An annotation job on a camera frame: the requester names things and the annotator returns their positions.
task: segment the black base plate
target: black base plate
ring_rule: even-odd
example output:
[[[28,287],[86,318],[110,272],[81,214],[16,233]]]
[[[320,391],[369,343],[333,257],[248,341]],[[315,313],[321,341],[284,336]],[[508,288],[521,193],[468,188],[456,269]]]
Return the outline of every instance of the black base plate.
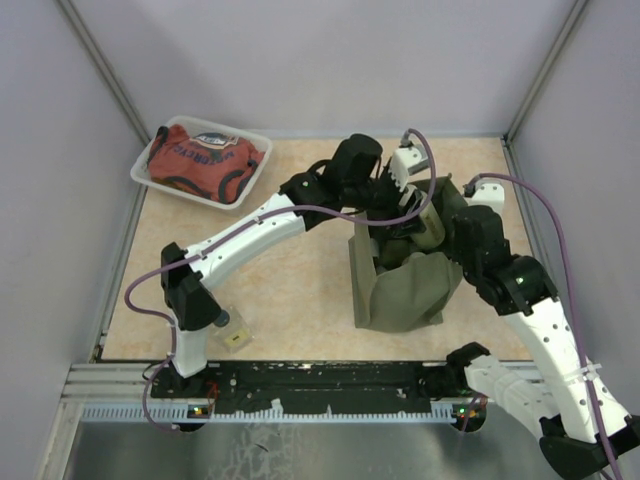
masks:
[[[284,413],[428,413],[431,399],[469,394],[445,366],[422,362],[252,362],[210,363],[184,379],[165,368],[152,398],[207,398],[216,384],[216,413],[252,413],[279,399]]]

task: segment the metal floor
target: metal floor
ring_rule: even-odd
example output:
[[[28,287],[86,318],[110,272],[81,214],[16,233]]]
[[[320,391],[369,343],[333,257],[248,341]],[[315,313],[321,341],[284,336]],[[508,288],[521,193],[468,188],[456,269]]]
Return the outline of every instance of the metal floor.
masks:
[[[445,424],[210,424],[172,435],[142,423],[81,423],[65,479],[559,478],[524,427],[488,408],[485,426],[466,435]]]

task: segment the wooden table surface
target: wooden table surface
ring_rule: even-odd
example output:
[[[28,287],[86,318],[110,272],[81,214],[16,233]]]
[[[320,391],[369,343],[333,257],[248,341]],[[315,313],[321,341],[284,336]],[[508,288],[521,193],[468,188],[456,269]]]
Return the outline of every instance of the wooden table surface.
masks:
[[[398,140],[380,142],[387,157]],[[123,301],[126,286],[159,266],[165,245],[175,241],[186,247],[230,226],[266,201],[292,174],[316,160],[331,158],[338,143],[337,139],[276,140],[269,164],[236,216],[149,189],[102,358],[164,358],[169,329],[158,318],[128,310]],[[507,173],[498,138],[435,138],[431,145],[438,176],[452,173],[458,188],[479,172]],[[416,179],[428,176],[429,172],[422,172]],[[505,187],[505,234],[514,252],[529,254],[513,189]],[[233,305],[239,310],[255,338],[235,354],[228,354],[210,338],[209,358],[442,360],[471,341],[503,360],[531,358],[517,336],[464,281],[447,305],[441,325],[402,334],[356,329],[347,246],[352,235],[349,222],[325,222],[276,245],[232,274],[215,290],[216,299],[223,307]],[[158,277],[138,287],[133,300],[145,308],[167,311]]]

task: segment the white plastic tray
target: white plastic tray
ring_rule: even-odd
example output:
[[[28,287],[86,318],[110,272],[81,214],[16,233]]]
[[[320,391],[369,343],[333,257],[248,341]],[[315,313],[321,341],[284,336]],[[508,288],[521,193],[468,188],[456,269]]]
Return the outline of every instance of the white plastic tray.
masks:
[[[210,207],[219,208],[220,210],[232,212],[233,210],[237,209],[240,205],[242,205],[242,202],[247,197],[247,195],[249,195],[249,193],[253,189],[253,186],[262,174],[262,171],[266,167],[267,162],[269,161],[269,157],[271,156],[271,151],[273,150],[273,142],[267,137],[256,135],[255,133],[247,132],[246,130],[239,130],[237,128],[227,127],[226,125],[207,122],[206,120],[187,117],[185,115],[175,116],[167,123],[165,123],[165,125],[167,127],[171,127],[171,125],[175,125],[176,123],[182,125],[191,137],[206,132],[220,132],[229,135],[237,135],[249,140],[251,143],[253,143],[257,150],[264,152],[264,157],[262,158],[260,165],[258,165],[258,168],[251,177],[251,180],[249,180],[249,183],[247,183],[247,186],[244,188],[238,199],[235,202],[229,204],[218,203],[214,202],[213,200],[198,197],[197,195],[192,195],[175,188],[167,187],[166,185],[161,185],[151,180],[149,170],[147,169],[147,159],[149,158],[149,150],[151,150],[151,144],[153,143],[153,140],[149,142],[147,147],[142,151],[142,153],[136,160],[135,165],[131,168],[131,178],[133,178],[133,180],[138,183],[146,185],[147,187],[162,190],[163,192],[170,195],[177,195],[178,197],[187,198],[189,200],[193,200],[194,202],[202,203],[203,205],[209,205]]]

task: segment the small label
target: small label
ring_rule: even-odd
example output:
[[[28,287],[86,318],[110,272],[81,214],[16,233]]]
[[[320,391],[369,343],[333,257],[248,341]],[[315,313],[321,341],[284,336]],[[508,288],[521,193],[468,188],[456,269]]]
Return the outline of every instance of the small label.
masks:
[[[240,137],[225,135],[224,133],[201,133],[193,138],[194,141],[206,148],[222,150],[229,145],[237,145]]]
[[[237,348],[239,345],[247,341],[249,337],[249,332],[244,328],[241,328],[233,332],[228,337],[225,337],[224,343],[226,343],[229,348]]]

